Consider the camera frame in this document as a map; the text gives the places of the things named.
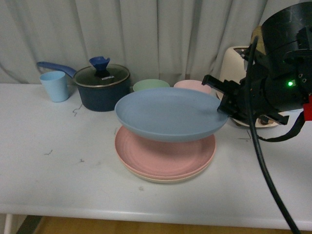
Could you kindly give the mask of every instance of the blue plate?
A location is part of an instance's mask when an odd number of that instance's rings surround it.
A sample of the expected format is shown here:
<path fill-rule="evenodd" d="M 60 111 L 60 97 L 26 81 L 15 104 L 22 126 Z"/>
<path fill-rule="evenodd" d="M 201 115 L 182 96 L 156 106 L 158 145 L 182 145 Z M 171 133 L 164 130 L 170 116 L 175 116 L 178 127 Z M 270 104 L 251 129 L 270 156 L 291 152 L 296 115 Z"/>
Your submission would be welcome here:
<path fill-rule="evenodd" d="M 115 112 L 125 128 L 141 137 L 184 142 L 208 137 L 226 123 L 219 105 L 219 99 L 203 92 L 154 88 L 124 96 Z"/>

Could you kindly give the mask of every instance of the green led light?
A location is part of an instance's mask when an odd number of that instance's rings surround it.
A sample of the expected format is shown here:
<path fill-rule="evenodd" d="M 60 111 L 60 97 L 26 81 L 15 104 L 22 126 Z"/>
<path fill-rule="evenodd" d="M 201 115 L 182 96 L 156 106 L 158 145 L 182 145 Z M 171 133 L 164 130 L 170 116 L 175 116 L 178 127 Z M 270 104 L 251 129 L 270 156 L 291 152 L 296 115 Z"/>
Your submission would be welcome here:
<path fill-rule="evenodd" d="M 287 82 L 287 85 L 288 85 L 288 87 L 294 87 L 294 86 L 296 86 L 296 81 L 294 79 L 290 80 Z"/>

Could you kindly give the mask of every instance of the stack of plates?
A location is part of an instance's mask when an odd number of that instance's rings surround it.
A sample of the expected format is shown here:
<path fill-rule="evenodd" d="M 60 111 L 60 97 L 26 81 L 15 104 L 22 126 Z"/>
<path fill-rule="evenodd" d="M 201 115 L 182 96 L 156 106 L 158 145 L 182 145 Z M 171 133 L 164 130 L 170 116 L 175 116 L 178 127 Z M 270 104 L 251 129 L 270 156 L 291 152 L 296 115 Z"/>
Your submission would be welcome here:
<path fill-rule="evenodd" d="M 183 181 L 205 169 L 215 153 L 214 133 L 228 116 L 220 100 L 184 88 L 131 93 L 115 106 L 123 127 L 116 135 L 122 163 L 140 178 L 161 183 Z"/>

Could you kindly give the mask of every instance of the red part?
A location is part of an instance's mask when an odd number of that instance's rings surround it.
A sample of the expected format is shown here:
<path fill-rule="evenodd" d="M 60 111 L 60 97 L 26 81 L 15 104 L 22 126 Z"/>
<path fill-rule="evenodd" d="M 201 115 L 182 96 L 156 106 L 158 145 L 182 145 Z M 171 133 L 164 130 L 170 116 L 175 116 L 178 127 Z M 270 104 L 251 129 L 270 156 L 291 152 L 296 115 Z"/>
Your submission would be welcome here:
<path fill-rule="evenodd" d="M 312 120 L 312 95 L 309 96 L 309 103 L 303 104 L 303 115 L 305 121 Z"/>

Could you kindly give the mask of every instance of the pink plate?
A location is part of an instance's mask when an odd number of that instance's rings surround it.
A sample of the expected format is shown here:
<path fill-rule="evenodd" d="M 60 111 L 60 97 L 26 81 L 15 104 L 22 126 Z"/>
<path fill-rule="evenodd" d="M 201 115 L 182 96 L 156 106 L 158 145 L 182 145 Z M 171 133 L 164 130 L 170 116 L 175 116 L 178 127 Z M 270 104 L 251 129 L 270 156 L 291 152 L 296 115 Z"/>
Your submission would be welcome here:
<path fill-rule="evenodd" d="M 125 127 L 116 134 L 115 147 L 122 163 L 140 178 L 160 183 L 189 179 L 212 160 L 214 135 L 189 142 L 160 142 L 142 138 Z"/>

